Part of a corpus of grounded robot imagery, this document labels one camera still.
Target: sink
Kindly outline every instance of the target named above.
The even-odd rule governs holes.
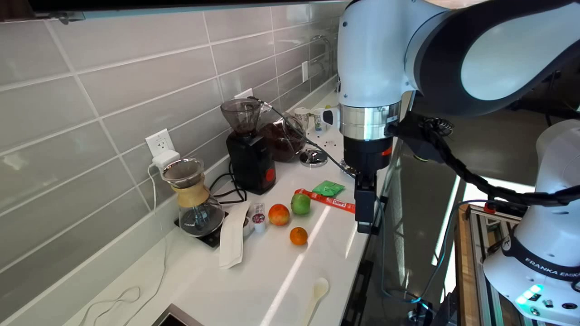
[[[163,311],[152,326],[203,326],[173,303]]]

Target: green packet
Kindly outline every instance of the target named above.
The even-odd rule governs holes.
[[[345,187],[342,184],[324,180],[322,183],[312,189],[312,192],[327,197],[334,197],[338,195],[338,193],[340,193],[344,188]]]

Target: franka emika robot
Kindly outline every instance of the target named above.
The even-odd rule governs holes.
[[[460,10],[422,0],[352,1],[339,25],[340,105],[323,119],[340,129],[345,161],[356,170],[358,231],[370,232],[376,171],[388,165],[399,137],[489,199],[529,206],[484,261],[485,275],[523,315],[580,325],[580,121],[541,134],[537,192],[517,194],[469,172],[445,144],[440,119],[410,111],[399,120],[407,90],[419,90],[438,112],[482,115],[578,55],[580,1],[491,0]]]

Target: white countertop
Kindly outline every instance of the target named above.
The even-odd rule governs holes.
[[[316,107],[336,105],[336,93]],[[342,159],[342,135],[329,129],[309,138],[337,160]],[[383,189],[386,170],[378,172]],[[312,190],[324,180],[346,186],[337,199],[354,202],[353,180],[331,161],[320,168],[306,168],[299,162],[276,162],[277,181],[267,193],[248,193],[253,202],[263,202],[268,210],[274,204],[290,208],[296,189]],[[217,193],[232,189],[225,184]],[[234,194],[226,199],[235,199]],[[307,245],[298,247],[289,240],[292,228],[300,226],[309,234]],[[294,216],[286,226],[267,224],[265,233],[253,232],[244,241],[243,261],[227,270],[218,269],[219,248],[213,249],[175,228],[166,237],[167,272],[159,293],[129,325],[151,325],[169,306],[175,304],[204,326],[217,325],[301,325],[318,277],[325,277],[329,292],[322,298],[310,325],[339,325],[363,256],[367,234],[356,232],[354,214],[312,201],[307,216]],[[98,325],[123,325],[155,292],[162,273],[165,241],[161,240],[105,290],[73,316],[65,325],[76,326],[88,306],[118,297],[125,289],[138,285],[143,293],[135,303],[118,303],[98,320]],[[125,298],[134,299],[136,291]],[[86,325],[111,306],[95,306]]]

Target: black coffee grinder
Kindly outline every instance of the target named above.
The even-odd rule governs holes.
[[[236,183],[255,194],[263,194],[276,182],[276,168],[266,139],[256,126],[262,104],[254,99],[235,99],[222,104],[222,114],[234,131],[227,137]]]

